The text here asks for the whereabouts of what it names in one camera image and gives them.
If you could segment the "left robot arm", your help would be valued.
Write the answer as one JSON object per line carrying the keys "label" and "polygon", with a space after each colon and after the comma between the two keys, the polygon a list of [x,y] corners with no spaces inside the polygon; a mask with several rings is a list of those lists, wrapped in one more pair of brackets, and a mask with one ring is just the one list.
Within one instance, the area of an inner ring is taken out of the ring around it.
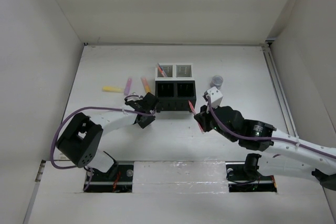
{"label": "left robot arm", "polygon": [[158,104],[159,99],[147,93],[136,100],[125,99],[120,108],[89,106],[79,109],[62,123],[66,128],[56,135],[54,147],[75,167],[88,168],[94,175],[112,180],[118,173],[119,164],[110,154],[99,150],[102,137],[134,124],[144,129],[155,120]]}

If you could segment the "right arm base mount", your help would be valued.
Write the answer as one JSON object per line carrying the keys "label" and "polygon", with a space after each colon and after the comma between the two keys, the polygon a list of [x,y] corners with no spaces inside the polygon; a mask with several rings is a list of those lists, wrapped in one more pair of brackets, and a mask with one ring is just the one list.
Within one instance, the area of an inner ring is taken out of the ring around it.
{"label": "right arm base mount", "polygon": [[260,154],[248,154],[243,162],[226,162],[226,180],[230,193],[276,193],[276,182],[259,172]]}

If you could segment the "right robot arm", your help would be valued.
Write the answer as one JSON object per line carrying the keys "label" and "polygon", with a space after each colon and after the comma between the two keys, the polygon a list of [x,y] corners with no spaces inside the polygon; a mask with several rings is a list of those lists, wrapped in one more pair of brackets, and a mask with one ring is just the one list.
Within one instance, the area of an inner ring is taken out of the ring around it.
{"label": "right robot arm", "polygon": [[201,107],[194,119],[204,132],[216,131],[250,150],[239,168],[229,168],[227,180],[250,185],[260,177],[283,175],[306,178],[335,190],[335,148],[288,135],[265,122],[245,119],[229,106]]}

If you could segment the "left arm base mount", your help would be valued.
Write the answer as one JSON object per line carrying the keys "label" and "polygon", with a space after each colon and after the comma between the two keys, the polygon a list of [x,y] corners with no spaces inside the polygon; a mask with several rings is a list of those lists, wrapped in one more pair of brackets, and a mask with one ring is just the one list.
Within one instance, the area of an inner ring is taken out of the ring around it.
{"label": "left arm base mount", "polygon": [[112,167],[112,176],[95,168],[86,168],[83,185],[85,193],[131,193],[133,187],[134,162],[121,161]]}

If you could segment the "red pen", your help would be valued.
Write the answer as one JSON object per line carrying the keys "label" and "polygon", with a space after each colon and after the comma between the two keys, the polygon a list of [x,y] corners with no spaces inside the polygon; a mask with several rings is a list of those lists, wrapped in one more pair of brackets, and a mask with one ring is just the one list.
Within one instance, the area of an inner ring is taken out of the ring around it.
{"label": "red pen", "polygon": [[165,78],[167,77],[165,71],[162,69],[162,67],[159,64],[157,64],[157,69],[160,72],[160,74],[162,75],[162,77],[165,77]]}
{"label": "red pen", "polygon": [[[191,112],[192,112],[193,115],[195,116],[195,115],[196,115],[196,111],[195,111],[194,106],[192,105],[192,103],[191,103],[190,100],[188,100],[188,104],[189,104],[189,107],[190,107],[190,109],[191,109]],[[203,128],[201,127],[201,125],[199,124],[199,122],[197,122],[197,125],[198,125],[198,127],[199,127],[201,133],[204,134]]]}

